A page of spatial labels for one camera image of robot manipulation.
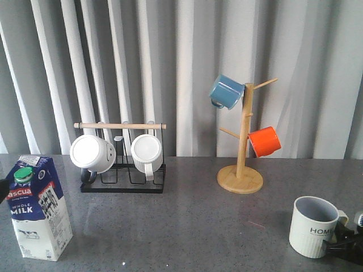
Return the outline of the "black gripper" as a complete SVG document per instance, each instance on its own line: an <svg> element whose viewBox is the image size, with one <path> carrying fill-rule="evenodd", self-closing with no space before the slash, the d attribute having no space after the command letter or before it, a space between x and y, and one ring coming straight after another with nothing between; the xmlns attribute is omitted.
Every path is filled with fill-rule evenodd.
<svg viewBox="0 0 363 272"><path fill-rule="evenodd" d="M335 243L323 241L327 253L362 266L362 211L355 214L353 222L357 232L338 221L335 227Z"/></svg>

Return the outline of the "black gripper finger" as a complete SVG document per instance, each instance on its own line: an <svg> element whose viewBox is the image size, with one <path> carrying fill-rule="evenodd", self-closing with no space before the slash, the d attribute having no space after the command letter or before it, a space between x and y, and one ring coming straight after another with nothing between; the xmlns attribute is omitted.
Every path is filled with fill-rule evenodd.
<svg viewBox="0 0 363 272"><path fill-rule="evenodd" d="M9 181L7 179L0 180L0 203L2 203L9 194Z"/></svg>

